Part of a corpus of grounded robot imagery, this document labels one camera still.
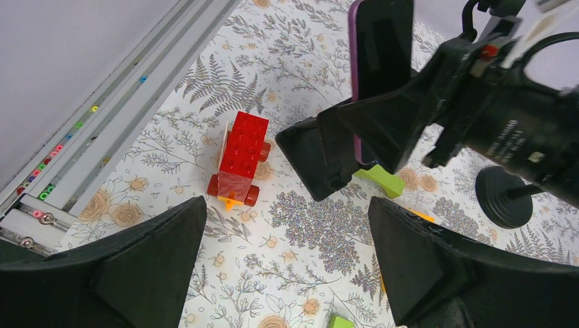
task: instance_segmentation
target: smartphone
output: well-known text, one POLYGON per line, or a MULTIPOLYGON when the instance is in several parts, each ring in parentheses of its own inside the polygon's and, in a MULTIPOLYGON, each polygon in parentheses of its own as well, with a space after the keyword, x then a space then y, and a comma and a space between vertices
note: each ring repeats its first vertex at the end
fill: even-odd
MULTIPOLYGON (((410 80, 413 0, 357 0, 350 6, 352 101, 396 90, 410 80)), ((375 156, 354 136, 356 160, 375 156)))

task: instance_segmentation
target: lime green toy block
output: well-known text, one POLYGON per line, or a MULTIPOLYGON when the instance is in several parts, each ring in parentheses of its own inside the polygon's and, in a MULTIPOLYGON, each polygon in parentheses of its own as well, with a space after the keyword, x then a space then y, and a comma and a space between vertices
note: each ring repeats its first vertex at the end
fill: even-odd
POLYGON ((388 198, 396 198, 400 196, 404 190, 404 181, 401 178, 386 172, 386 170, 379 165, 374 165, 368 171, 361 169, 354 173, 354 176, 360 179, 375 181, 384 188, 388 198))
POLYGON ((328 328, 354 328, 354 323, 339 316, 332 316, 328 328))

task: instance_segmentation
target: table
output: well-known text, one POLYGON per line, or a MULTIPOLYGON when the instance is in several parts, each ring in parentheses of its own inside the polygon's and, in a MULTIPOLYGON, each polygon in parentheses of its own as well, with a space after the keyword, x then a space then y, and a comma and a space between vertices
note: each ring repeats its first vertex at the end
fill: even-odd
MULTIPOLYGON (((260 163, 256 206, 225 211, 207 197, 205 236, 180 327, 325 327, 330 314, 361 327, 393 327, 380 288, 367 209, 372 183, 353 178, 314 202, 276 147, 274 136, 350 97, 346 13, 350 0, 244 0, 59 245, 67 250, 147 220, 190 197, 205 195, 217 173, 223 131, 239 110, 270 120, 272 152, 260 163), (348 231, 334 228, 347 222, 348 231)), ((414 24, 412 65, 422 68, 443 38, 414 24)), ((482 214, 474 191, 491 165, 463 150, 447 167, 421 158, 440 127, 424 132, 395 202, 497 248, 579 265, 578 210, 536 195, 521 229, 503 230, 482 214)))

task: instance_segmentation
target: toy car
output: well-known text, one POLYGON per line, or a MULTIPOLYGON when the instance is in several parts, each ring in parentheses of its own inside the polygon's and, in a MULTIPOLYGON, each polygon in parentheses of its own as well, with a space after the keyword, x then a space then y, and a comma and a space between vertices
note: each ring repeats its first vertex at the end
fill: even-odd
POLYGON ((225 133, 219 173, 209 180, 207 194, 225 202, 227 210, 234 205, 254 206, 259 187, 251 184, 257 162, 268 159, 271 145, 265 142, 268 123, 264 118, 238 112, 231 131, 225 133))

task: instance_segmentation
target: toy wheel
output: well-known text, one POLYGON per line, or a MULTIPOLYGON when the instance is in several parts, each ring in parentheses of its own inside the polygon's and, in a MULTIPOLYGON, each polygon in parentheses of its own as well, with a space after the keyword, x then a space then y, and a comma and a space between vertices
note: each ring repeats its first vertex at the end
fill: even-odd
POLYGON ((262 152, 259 153, 259 161, 265 162, 268 160, 268 155, 270 154, 271 144, 268 142, 264 142, 262 146, 262 152))
POLYGON ((247 197, 245 197, 245 204, 250 207, 254 207, 257 203, 257 197, 259 196, 259 187, 251 185, 249 191, 247 192, 247 197))
POLYGON ((213 174, 211 179, 209 180, 209 185, 207 186, 207 194, 213 197, 217 197, 218 193, 218 186, 217 186, 218 178, 217 174, 213 174))

